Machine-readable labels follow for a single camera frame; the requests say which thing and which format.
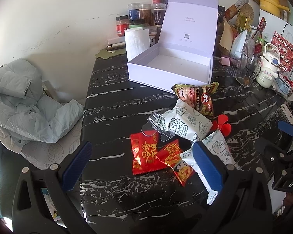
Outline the red plastic propeller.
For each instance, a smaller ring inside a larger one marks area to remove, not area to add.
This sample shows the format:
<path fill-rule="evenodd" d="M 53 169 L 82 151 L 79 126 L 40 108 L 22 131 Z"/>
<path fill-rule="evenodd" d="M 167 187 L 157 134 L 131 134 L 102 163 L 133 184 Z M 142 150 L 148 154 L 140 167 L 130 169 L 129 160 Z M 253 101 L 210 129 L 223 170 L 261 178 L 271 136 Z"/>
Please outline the red plastic propeller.
<path fill-rule="evenodd" d="M 221 114 L 217 117 L 217 119 L 212 120 L 212 128 L 210 129 L 211 132 L 216 131 L 219 129 L 224 137 L 230 135 L 232 127 L 231 124 L 228 123 L 229 118 L 227 115 Z"/>

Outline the white bread packet doughnut print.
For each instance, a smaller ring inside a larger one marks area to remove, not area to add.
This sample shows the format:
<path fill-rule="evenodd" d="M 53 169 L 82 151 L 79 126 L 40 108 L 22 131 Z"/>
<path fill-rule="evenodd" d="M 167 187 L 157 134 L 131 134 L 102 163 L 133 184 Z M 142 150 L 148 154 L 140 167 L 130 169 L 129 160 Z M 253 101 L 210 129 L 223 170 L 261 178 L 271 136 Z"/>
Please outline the white bread packet doughnut print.
<path fill-rule="evenodd" d="M 208 192 L 208 205 L 214 202 L 223 188 L 224 175 L 221 168 L 232 165 L 235 169 L 241 170 L 219 129 L 202 141 L 194 143 L 191 149 L 181 153 L 181 158 L 193 168 L 204 184 Z"/>

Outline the small red candy packet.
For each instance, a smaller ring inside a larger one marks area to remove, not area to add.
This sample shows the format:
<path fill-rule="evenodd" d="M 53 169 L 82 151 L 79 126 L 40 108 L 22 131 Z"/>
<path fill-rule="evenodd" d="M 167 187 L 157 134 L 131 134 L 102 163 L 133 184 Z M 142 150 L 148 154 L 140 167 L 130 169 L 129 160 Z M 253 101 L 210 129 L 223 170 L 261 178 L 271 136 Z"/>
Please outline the small red candy packet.
<path fill-rule="evenodd" d="M 193 168 L 182 158 L 183 150 L 179 147 L 179 141 L 176 139 L 168 143 L 156 155 L 157 159 L 170 167 L 182 186 L 185 186 L 187 180 L 193 175 Z"/>

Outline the green brown cereal packet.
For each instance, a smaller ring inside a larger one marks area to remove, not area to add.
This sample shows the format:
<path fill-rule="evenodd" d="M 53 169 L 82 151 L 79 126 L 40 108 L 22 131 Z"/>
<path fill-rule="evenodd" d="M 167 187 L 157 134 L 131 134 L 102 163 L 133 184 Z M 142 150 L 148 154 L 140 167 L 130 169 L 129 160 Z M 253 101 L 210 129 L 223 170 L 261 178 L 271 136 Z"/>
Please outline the green brown cereal packet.
<path fill-rule="evenodd" d="M 172 86 L 177 97 L 208 118 L 214 117 L 212 94 L 214 94 L 219 83 L 214 81 L 208 85 L 194 86 L 186 84 L 175 84 Z"/>

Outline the white bread packet baguette print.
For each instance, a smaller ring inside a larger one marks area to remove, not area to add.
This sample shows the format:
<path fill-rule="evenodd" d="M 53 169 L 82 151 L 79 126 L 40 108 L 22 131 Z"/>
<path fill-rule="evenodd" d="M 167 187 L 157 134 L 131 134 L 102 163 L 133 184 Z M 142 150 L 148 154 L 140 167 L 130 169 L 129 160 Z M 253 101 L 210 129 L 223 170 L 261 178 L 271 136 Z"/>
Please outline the white bread packet baguette print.
<path fill-rule="evenodd" d="M 193 107 L 178 99 L 173 109 L 163 113 L 157 126 L 192 142 L 201 141 L 212 128 L 212 122 Z"/>

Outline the large red candy packet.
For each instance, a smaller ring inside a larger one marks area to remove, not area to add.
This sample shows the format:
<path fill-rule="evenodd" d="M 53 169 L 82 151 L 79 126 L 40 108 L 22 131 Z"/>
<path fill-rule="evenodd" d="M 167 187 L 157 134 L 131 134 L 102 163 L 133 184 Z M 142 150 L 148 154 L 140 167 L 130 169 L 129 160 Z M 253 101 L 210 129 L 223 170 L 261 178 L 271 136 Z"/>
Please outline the large red candy packet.
<path fill-rule="evenodd" d="M 139 175 L 166 169 L 167 166 L 156 157 L 158 153 L 157 144 L 159 133 L 155 132 L 152 136 L 146 136 L 142 132 L 131 134 L 131 149 L 133 153 L 133 175 Z"/>

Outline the clear acrylic toy plane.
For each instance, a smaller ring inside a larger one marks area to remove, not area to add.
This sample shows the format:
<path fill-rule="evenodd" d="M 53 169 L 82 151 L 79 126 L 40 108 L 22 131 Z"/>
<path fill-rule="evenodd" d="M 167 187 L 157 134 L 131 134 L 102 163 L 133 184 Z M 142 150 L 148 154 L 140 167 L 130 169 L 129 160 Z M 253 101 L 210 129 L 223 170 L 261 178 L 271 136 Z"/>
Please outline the clear acrylic toy plane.
<path fill-rule="evenodd" d="M 156 133 L 159 133 L 160 140 L 162 142 L 167 142 L 175 136 L 175 133 L 172 132 L 166 125 L 164 117 L 161 113 L 151 114 L 148 117 L 147 122 L 142 126 L 141 132 L 147 137 L 151 137 Z"/>

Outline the blue face mask packet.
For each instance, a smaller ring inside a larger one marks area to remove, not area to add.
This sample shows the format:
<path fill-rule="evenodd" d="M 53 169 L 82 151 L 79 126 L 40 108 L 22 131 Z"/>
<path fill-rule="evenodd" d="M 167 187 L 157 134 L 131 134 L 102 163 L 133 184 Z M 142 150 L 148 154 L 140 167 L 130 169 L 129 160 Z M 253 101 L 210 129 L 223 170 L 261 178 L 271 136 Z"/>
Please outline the blue face mask packet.
<path fill-rule="evenodd" d="M 284 77 L 281 74 L 279 74 L 278 77 L 274 79 L 272 87 L 277 93 L 283 96 L 288 96 L 293 92 L 291 83 L 287 80 L 287 77 Z"/>

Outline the clear glass mug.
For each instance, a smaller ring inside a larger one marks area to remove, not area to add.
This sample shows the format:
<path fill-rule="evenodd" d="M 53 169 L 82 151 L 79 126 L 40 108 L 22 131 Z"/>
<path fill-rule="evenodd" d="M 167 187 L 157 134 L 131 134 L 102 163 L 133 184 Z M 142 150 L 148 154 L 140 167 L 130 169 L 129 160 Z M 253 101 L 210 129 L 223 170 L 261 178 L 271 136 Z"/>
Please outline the clear glass mug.
<path fill-rule="evenodd" d="M 260 59 L 248 52 L 242 52 L 235 75 L 236 81 L 244 87 L 249 87 L 258 75 L 259 69 Z"/>

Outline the red northeast paper bag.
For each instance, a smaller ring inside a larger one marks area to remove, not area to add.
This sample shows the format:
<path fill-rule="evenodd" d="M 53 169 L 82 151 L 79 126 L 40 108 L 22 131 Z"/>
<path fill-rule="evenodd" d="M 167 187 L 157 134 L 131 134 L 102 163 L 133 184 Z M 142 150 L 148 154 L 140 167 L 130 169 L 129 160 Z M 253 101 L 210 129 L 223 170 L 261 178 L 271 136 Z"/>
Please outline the red northeast paper bag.
<path fill-rule="evenodd" d="M 291 72 L 293 68 L 293 44 L 287 41 L 276 31 L 273 34 L 271 44 L 280 52 L 280 69 L 282 72 Z"/>

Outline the pink sticky note pad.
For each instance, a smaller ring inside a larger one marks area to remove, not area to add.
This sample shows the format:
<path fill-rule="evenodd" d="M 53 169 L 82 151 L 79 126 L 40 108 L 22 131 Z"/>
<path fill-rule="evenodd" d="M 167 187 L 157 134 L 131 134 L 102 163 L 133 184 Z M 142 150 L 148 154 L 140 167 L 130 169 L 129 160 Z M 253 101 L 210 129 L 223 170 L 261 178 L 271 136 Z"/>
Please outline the pink sticky note pad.
<path fill-rule="evenodd" d="M 223 66 L 230 66 L 230 58 L 228 58 L 228 57 L 221 57 L 220 63 Z"/>

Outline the light blue down jacket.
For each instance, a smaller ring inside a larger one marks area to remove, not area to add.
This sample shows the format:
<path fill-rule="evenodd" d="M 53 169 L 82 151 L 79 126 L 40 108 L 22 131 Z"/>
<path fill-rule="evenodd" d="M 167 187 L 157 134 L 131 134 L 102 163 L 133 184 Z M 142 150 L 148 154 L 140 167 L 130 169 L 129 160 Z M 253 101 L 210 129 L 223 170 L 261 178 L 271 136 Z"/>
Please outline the light blue down jacket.
<path fill-rule="evenodd" d="M 17 145 L 55 143 L 82 114 L 76 100 L 63 105 L 44 94 L 41 74 L 24 58 L 0 67 L 0 127 Z"/>

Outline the white paper towel roll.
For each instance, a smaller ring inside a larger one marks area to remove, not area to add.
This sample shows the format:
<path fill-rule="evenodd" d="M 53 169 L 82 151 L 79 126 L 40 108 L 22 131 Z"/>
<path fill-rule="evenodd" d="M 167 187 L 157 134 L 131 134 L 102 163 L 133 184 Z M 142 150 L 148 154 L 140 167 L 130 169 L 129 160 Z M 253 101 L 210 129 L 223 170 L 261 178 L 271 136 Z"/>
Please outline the white paper towel roll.
<path fill-rule="evenodd" d="M 149 30 L 135 27 L 125 30 L 127 61 L 131 61 L 150 47 Z"/>

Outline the brown label plastic jar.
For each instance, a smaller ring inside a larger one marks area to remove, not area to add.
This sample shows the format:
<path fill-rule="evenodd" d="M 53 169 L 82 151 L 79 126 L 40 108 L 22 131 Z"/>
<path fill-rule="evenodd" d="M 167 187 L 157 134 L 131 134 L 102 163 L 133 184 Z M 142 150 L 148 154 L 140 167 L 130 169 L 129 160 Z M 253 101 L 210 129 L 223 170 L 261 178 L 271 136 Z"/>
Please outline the brown label plastic jar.
<path fill-rule="evenodd" d="M 144 21 L 145 25 L 151 25 L 152 23 L 152 11 L 150 4 L 141 4 L 139 9 L 140 19 Z"/>

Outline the blue label plastic jar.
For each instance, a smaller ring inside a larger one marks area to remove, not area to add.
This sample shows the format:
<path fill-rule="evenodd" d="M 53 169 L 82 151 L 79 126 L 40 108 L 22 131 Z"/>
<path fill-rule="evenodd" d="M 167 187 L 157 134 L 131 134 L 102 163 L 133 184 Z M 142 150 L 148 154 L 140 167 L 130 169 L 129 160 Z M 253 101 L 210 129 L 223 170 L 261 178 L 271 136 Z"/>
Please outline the blue label plastic jar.
<path fill-rule="evenodd" d="M 140 3 L 130 3 L 128 5 L 129 9 L 129 20 L 138 20 L 140 19 L 140 8 L 141 8 L 141 4 Z"/>

